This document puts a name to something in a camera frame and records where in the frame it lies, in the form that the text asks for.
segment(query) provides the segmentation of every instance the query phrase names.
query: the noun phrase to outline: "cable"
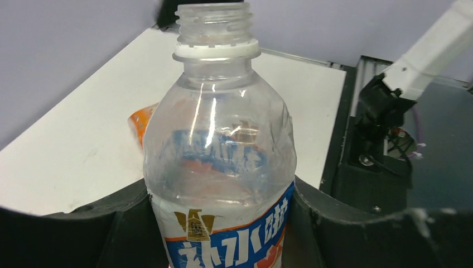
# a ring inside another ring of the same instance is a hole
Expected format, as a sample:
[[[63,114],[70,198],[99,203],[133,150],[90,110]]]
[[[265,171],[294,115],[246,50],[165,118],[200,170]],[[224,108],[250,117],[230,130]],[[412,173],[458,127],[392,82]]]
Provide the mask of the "cable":
[[[370,160],[375,166],[379,167],[380,169],[383,169],[384,171],[391,173],[394,176],[402,177],[397,172],[393,171],[392,169],[388,168],[387,166],[376,160],[372,155],[368,155],[366,158],[368,158],[368,160]]]
[[[409,157],[406,155],[406,151],[409,149],[409,147],[411,146],[411,144],[414,142],[414,140],[411,140],[411,142],[409,143],[408,146],[406,146],[406,149],[405,150],[402,150],[401,147],[399,147],[399,145],[397,144],[396,141],[392,140],[391,141],[394,146],[398,149],[399,153],[400,153],[400,156],[402,159],[404,159],[404,161],[407,163],[408,167],[409,167],[409,171],[408,171],[408,176],[412,174],[412,163],[411,163],[411,160],[409,159]]]
[[[412,168],[411,160],[410,160],[409,157],[406,155],[406,151],[407,151],[408,148],[411,146],[411,144],[414,142],[414,140],[411,140],[411,141],[410,141],[409,145],[407,146],[407,148],[406,148],[405,150],[402,150],[402,148],[398,145],[398,143],[395,141],[395,139],[389,138],[388,141],[391,142],[391,143],[394,145],[393,148],[395,148],[395,149],[397,149],[397,150],[399,151],[401,158],[407,163],[409,170],[408,170],[408,172],[407,172],[407,174],[406,174],[405,176],[410,176],[410,175],[412,174],[413,168]],[[373,156],[371,156],[371,155],[368,155],[366,158],[368,158],[368,160],[370,160],[375,166],[379,167],[380,169],[383,169],[384,171],[386,171],[386,172],[388,172],[388,173],[390,173],[390,174],[392,174],[392,175],[394,175],[394,176],[401,177],[401,178],[405,177],[405,176],[403,176],[403,175],[397,173],[396,171],[394,171],[394,170],[388,168],[387,166],[385,166],[384,164],[382,164],[381,162],[379,162],[378,160],[376,160],[376,159],[375,159]]]

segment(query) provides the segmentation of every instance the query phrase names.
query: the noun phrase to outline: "black holder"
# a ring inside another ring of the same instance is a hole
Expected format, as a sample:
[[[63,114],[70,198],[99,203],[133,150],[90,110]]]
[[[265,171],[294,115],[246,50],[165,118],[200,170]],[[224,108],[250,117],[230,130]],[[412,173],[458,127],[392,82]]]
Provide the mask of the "black holder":
[[[454,210],[376,216],[296,178],[283,267],[473,267],[472,224]],[[0,227],[0,267],[168,267],[143,180],[69,214],[0,209]]]

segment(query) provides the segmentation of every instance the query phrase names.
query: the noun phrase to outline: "white wall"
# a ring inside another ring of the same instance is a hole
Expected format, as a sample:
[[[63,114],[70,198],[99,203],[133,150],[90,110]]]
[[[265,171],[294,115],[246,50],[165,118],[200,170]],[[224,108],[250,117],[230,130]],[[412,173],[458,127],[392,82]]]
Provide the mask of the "white wall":
[[[157,5],[0,0],[0,150],[152,26]]]
[[[355,66],[360,55],[398,59],[453,0],[246,0],[263,47]],[[473,78],[473,48],[443,74]]]

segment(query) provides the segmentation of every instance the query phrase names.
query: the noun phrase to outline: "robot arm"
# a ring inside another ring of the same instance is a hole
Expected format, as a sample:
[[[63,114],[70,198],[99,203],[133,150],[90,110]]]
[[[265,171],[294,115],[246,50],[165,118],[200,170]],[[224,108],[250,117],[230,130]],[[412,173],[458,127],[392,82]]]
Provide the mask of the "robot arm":
[[[473,0],[457,0],[407,53],[361,91],[362,117],[356,130],[363,152],[404,123],[429,83],[473,43]]]
[[[473,1],[458,0],[384,73],[383,82],[418,99],[429,83],[473,43]]]

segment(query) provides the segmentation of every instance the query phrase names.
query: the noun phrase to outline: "plastic bottle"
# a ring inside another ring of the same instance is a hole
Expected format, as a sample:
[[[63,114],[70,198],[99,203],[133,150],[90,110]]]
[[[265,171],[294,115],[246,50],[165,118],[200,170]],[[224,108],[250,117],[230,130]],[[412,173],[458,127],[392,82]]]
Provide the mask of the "plastic bottle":
[[[282,98],[251,68],[249,4],[181,5],[184,73],[144,134],[171,267],[280,268],[296,152]]]

